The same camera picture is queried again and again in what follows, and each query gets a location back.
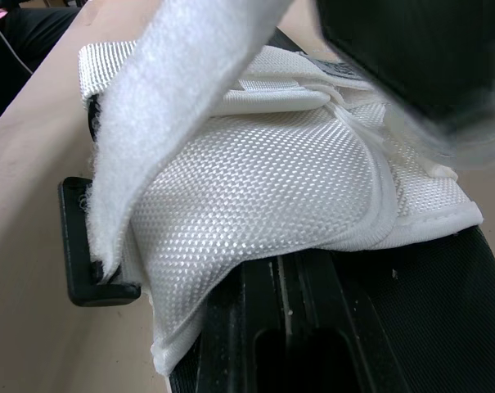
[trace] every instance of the woven texture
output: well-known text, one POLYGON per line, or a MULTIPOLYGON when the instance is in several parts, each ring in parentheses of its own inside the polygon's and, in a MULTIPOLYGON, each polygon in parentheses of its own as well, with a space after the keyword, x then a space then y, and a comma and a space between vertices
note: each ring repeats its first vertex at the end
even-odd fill
MULTIPOLYGON (((233 5, 224 0, 220 7, 229 12, 233 5)), ((243 84, 237 78, 250 57, 236 52, 236 43, 218 45, 200 59, 201 68, 180 53, 180 62, 168 60, 157 42, 178 41, 160 27, 185 14, 174 3, 162 9, 163 19, 104 94, 88 231, 106 276, 122 256, 125 279, 141 281, 143 268, 155 309, 155 366, 168 374, 200 332, 201 303, 241 261, 309 247, 368 249, 391 234, 388 244, 406 240, 394 234, 397 197, 373 142, 380 138, 366 140, 381 133, 384 107, 343 109, 347 102, 380 102, 377 95, 333 85, 304 57, 274 47, 255 57, 243 84), (216 61, 231 72, 217 72, 216 61), (156 73, 152 63, 169 72, 156 73), (236 101, 235 115, 209 118, 230 86, 252 96, 236 101), (238 115, 245 105, 280 113, 238 115)), ((200 18, 196 10, 190 14, 200 18)), ((226 12, 215 16, 229 27, 226 12)), ((238 34, 248 39, 253 32, 238 34)), ((191 52, 193 43, 182 42, 191 52)), ((436 224, 448 234, 467 222, 436 224)), ((408 231, 409 242, 424 239, 417 230, 408 231)))
POLYGON ((241 261, 323 244, 363 249, 386 236, 396 205, 376 204, 369 154, 324 108, 208 120, 131 219, 159 349, 196 338, 188 318, 241 261))
POLYGON ((135 45, 134 41, 93 43, 80 49, 80 94, 86 108, 90 97, 103 93, 109 87, 125 59, 133 53, 135 45))
MULTIPOLYGON (((351 110, 368 127, 383 126, 385 105, 371 104, 351 110)), ((405 217, 469 202, 467 195, 452 178, 431 178, 416 161, 418 153, 390 135, 387 142, 394 148, 387 161, 396 187, 398 216, 405 217)))

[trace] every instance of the black plastic buckle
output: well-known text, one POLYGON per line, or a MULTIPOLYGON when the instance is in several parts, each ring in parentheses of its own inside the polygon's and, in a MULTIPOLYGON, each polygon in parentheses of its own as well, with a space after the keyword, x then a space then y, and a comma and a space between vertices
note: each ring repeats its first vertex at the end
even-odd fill
POLYGON ((58 187, 69 298, 81 307, 128 305, 140 297, 140 287, 101 283, 101 262, 91 261, 85 225, 85 192, 91 183, 87 178, 66 178, 58 187))

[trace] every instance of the white woven fabric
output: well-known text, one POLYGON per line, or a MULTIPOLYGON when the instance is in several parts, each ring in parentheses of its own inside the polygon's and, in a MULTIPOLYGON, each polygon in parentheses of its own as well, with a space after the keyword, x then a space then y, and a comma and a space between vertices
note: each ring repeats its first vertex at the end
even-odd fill
POLYGON ((83 89, 104 91, 90 248, 106 277, 123 263, 128 281, 149 287, 159 373, 185 355, 206 295, 241 261, 403 242, 400 219, 462 203, 451 183, 430 188, 414 164, 388 164, 382 100, 361 84, 340 87, 276 48, 253 60, 287 3, 200 0, 187 9, 168 0, 110 86, 83 89), (423 179, 412 187, 415 172, 423 179), (448 193, 428 206, 438 192, 448 193))
POLYGON ((109 87, 125 59, 133 53, 135 45, 134 41, 91 43, 80 49, 78 70, 84 107, 87 108, 90 97, 103 93, 109 87))
POLYGON ((351 111, 366 126, 382 129, 387 144, 392 147, 387 161, 396 188, 398 217, 389 236, 371 249, 427 242, 481 224, 482 214, 458 186, 456 174, 437 165, 442 170, 429 175, 423 167, 425 159, 421 161, 423 157, 384 129, 385 110, 386 105, 378 103, 351 111))

